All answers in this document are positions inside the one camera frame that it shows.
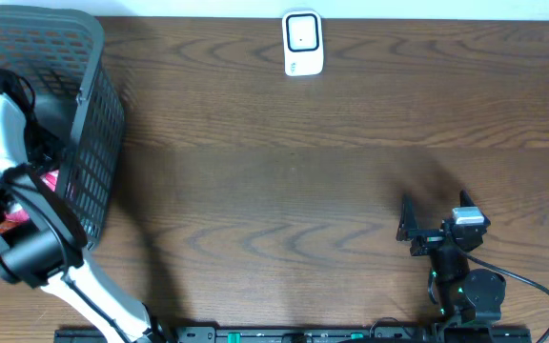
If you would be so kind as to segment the purple red snack packet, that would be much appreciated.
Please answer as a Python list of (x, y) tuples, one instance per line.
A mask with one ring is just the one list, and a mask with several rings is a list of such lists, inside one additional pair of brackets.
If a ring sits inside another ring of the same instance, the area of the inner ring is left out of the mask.
[[(58, 175), (59, 170), (54, 170), (42, 174), (40, 178), (42, 182), (45, 183), (47, 187), (54, 192)], [(29, 219), (29, 215), (20, 205), (12, 205), (8, 211), (4, 212), (4, 219), (2, 222), (0, 222), (0, 233), (8, 232), (20, 226), (21, 224), (28, 222)]]

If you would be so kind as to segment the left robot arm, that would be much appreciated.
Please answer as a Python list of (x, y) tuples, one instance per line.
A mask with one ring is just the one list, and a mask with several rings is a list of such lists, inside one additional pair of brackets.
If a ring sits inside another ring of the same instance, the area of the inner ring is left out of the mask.
[(175, 342), (177, 336), (92, 259), (88, 236), (44, 182), (64, 143), (35, 115), (30, 82), (0, 68), (0, 277), (53, 295), (109, 342)]

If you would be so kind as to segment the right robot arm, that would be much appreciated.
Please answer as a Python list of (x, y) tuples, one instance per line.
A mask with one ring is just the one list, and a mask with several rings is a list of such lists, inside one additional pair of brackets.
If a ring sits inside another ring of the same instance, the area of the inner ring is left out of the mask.
[(433, 325), (436, 342), (494, 342), (494, 323), (501, 319), (505, 278), (488, 269), (471, 269), (469, 252), (483, 243), (490, 220), (459, 194), (459, 205), (437, 229), (422, 229), (412, 200), (402, 197), (396, 240), (411, 243), (410, 255), (427, 256), (431, 271), (428, 293), (442, 319)]

